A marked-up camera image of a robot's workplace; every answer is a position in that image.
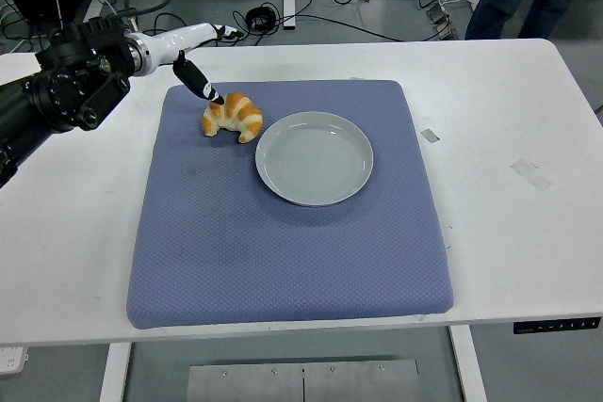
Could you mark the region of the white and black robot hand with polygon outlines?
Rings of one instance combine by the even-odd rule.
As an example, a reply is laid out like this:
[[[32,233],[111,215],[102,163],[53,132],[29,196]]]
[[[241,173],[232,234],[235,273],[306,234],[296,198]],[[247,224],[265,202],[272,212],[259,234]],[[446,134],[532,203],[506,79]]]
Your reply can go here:
[[[235,40],[242,36],[234,27],[209,23],[184,26],[152,37],[132,34],[131,39],[136,41],[135,47],[140,55],[135,75],[148,75],[161,65],[171,64],[173,73],[193,94],[223,105],[223,98],[201,70],[187,59],[186,53],[212,40]]]

